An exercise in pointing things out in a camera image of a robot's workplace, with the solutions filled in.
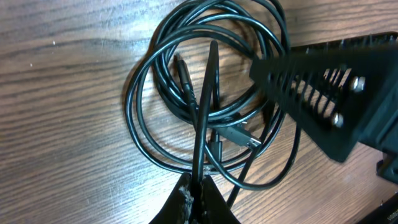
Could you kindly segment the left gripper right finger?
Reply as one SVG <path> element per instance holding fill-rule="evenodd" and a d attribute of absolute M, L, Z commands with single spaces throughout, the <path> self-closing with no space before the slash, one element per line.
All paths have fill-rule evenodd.
<path fill-rule="evenodd" d="M 253 60 L 249 76 L 330 159 L 365 144 L 384 155 L 377 175 L 397 182 L 395 32 L 294 47 Z"/>

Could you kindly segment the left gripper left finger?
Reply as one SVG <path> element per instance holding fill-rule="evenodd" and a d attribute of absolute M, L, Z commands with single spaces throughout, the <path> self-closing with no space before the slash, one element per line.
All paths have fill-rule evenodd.
<path fill-rule="evenodd" d="M 172 193 L 151 223 L 238 223 L 213 179 L 204 174 L 206 129 L 215 77 L 219 70 L 217 41 L 210 44 L 199 109 L 192 109 L 197 119 L 192 173 L 180 176 Z"/>

